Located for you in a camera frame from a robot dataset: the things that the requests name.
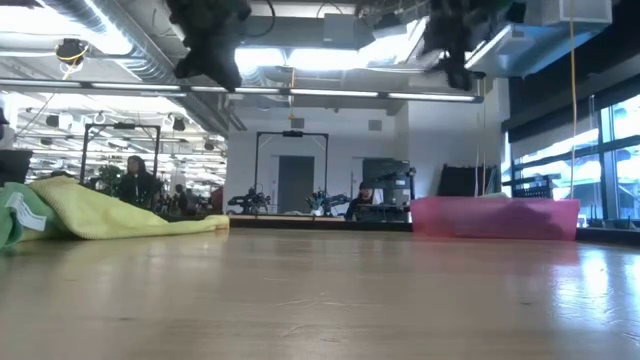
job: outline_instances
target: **air duct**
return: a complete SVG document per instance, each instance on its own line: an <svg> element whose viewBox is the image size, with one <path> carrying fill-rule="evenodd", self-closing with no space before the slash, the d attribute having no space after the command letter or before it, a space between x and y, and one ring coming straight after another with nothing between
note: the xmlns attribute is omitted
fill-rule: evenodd
<svg viewBox="0 0 640 360"><path fill-rule="evenodd" d="M173 64L147 36L138 24L114 0L40 0L60 15L79 23L88 30L115 39L125 38L132 46L128 57L134 60L119 60L119 64L143 82L180 84L173 75ZM222 114L207 106L195 94L171 99L193 115L205 130L227 135L229 125ZM203 114L212 114L215 122L207 121Z"/></svg>

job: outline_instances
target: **black hair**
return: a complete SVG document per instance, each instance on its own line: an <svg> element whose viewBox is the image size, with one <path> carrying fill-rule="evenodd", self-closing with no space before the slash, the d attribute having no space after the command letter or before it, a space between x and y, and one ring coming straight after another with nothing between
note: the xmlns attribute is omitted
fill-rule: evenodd
<svg viewBox="0 0 640 360"><path fill-rule="evenodd" d="M129 162L129 160L135 160L138 163L138 174L147 172L147 165L144 163L144 160L142 160L140 156L138 155L129 156L129 158L127 159L127 162Z"/></svg>

